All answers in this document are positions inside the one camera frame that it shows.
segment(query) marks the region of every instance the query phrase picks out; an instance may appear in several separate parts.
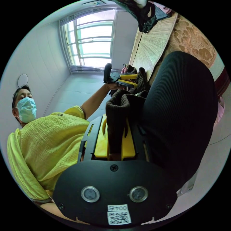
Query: yellow plastic part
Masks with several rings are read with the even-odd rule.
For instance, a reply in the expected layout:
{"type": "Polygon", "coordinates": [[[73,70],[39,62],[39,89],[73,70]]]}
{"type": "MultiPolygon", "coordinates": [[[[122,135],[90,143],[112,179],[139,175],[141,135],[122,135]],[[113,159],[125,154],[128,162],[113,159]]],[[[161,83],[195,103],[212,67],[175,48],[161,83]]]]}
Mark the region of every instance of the yellow plastic part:
{"type": "Polygon", "coordinates": [[[95,157],[109,159],[107,116],[106,115],[103,115],[103,118],[101,121],[99,135],[98,135],[98,139],[96,142],[95,157]]]}
{"type": "Polygon", "coordinates": [[[122,148],[121,148],[122,160],[124,158],[134,158],[135,157],[135,148],[134,148],[134,144],[133,144],[133,139],[132,139],[132,134],[131,134],[131,130],[129,127],[128,119],[127,119],[126,123],[127,123],[128,133],[127,133],[127,136],[125,138],[125,130],[123,132],[122,148]]]}
{"type": "Polygon", "coordinates": [[[120,75],[121,80],[127,80],[127,79],[136,79],[137,74],[134,75],[120,75]]]}
{"type": "MultiPolygon", "coordinates": [[[[128,120],[126,121],[128,133],[125,138],[125,130],[123,132],[122,138],[122,153],[121,160],[124,158],[134,158],[135,157],[135,148],[133,144],[132,134],[129,127],[128,120]]],[[[107,158],[109,160],[109,143],[108,143],[108,130],[107,130],[107,116],[103,115],[102,122],[100,125],[99,135],[96,142],[95,149],[95,157],[96,158],[107,158]]]]}
{"type": "Polygon", "coordinates": [[[137,84],[136,84],[136,83],[133,83],[133,82],[129,82],[129,81],[121,80],[121,79],[118,79],[118,82],[123,82],[123,83],[132,84],[132,85],[134,85],[134,88],[137,88],[137,84]]]}

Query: window frame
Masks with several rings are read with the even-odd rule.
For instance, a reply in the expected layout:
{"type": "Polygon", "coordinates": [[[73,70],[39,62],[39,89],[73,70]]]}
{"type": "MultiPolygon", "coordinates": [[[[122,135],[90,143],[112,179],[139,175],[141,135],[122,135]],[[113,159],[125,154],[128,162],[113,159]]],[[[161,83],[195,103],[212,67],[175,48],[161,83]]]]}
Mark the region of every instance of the window frame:
{"type": "Polygon", "coordinates": [[[114,38],[115,38],[115,25],[116,25],[116,21],[117,21],[117,15],[118,15],[118,11],[115,10],[115,17],[114,19],[104,19],[104,20],[98,20],[98,21],[91,21],[88,23],[83,23],[83,24],[79,24],[77,25],[77,20],[73,20],[74,23],[74,30],[68,31],[68,24],[65,24],[63,26],[60,26],[60,37],[61,37],[61,43],[62,43],[62,47],[64,50],[64,55],[66,57],[66,61],[68,63],[69,66],[73,66],[75,65],[75,60],[74,57],[77,56],[78,60],[79,60],[79,65],[80,66],[85,66],[84,63],[84,59],[86,58],[105,58],[105,59],[112,59],[112,50],[113,50],[113,45],[114,45],[114,38]],[[91,28],[91,27],[95,27],[95,26],[108,26],[110,24],[101,24],[101,22],[107,22],[107,21],[112,21],[112,33],[111,36],[95,36],[95,37],[89,37],[89,38],[77,38],[77,30],[81,30],[81,29],[85,29],[85,28],[91,28]],[[92,23],[99,23],[98,25],[91,25],[91,26],[87,26],[87,24],[92,24],[92,23]],[[69,43],[68,44],[68,37],[69,37],[69,33],[74,31],[74,36],[75,36],[75,42],[74,43],[69,43]],[[111,40],[106,41],[106,40],[97,40],[97,41],[87,41],[87,42],[80,42],[81,40],[85,40],[85,39],[93,39],[93,38],[111,38],[111,40]],[[79,45],[81,44],[87,44],[87,43],[94,43],[94,42],[110,42],[110,56],[109,57],[105,57],[105,56],[87,56],[87,57],[81,57],[81,53],[80,53],[80,47],[79,45]],[[77,55],[74,55],[73,52],[73,48],[72,45],[76,45],[77,48],[77,55]]]}

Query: qr code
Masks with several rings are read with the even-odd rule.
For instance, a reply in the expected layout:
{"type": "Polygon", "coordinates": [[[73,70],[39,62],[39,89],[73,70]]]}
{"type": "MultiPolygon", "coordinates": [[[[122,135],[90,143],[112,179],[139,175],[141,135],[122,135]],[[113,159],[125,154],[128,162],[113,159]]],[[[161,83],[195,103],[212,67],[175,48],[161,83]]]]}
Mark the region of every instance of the qr code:
{"type": "Polygon", "coordinates": [[[108,223],[110,225],[129,224],[131,223],[130,214],[128,211],[108,212],[108,223]]]}

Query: yellow shirt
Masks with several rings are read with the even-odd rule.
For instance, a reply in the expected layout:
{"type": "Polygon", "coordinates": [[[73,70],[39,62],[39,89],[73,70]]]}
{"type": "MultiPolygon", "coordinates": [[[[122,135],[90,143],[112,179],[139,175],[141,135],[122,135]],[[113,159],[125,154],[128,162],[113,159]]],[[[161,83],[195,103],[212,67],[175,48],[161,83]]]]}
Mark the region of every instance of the yellow shirt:
{"type": "Polygon", "coordinates": [[[60,174],[77,163],[89,125],[79,106],[36,119],[11,133],[9,163],[16,181],[33,201],[50,200],[60,174]]]}

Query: lens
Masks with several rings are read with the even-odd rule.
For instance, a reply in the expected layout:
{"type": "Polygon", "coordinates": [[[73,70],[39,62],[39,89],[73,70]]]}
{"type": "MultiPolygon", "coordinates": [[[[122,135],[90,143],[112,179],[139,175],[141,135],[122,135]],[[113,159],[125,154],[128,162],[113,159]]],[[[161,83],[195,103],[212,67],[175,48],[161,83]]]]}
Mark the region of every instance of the lens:
{"type": "Polygon", "coordinates": [[[137,186],[130,191],[129,197],[133,202],[140,203],[147,199],[148,191],[145,187],[137,186]]]}
{"type": "Polygon", "coordinates": [[[81,196],[85,201],[93,203],[98,201],[100,194],[95,187],[87,186],[82,189],[81,196]]]}

